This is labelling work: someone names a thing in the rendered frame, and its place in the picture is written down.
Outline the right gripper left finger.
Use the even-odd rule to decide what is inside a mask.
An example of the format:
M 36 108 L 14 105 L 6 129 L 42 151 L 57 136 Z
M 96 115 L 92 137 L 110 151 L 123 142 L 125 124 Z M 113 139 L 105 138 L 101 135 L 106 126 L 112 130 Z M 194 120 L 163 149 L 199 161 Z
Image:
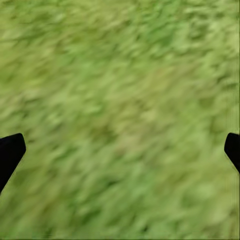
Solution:
M 0 138 L 0 193 L 26 152 L 24 136 L 21 133 Z

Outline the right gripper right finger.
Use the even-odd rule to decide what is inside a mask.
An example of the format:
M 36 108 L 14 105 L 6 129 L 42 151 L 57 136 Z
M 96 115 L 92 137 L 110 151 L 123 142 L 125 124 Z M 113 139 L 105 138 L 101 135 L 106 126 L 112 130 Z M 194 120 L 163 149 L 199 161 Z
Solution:
M 224 151 L 230 158 L 231 162 L 235 165 L 240 173 L 240 135 L 235 133 L 229 133 L 227 135 Z

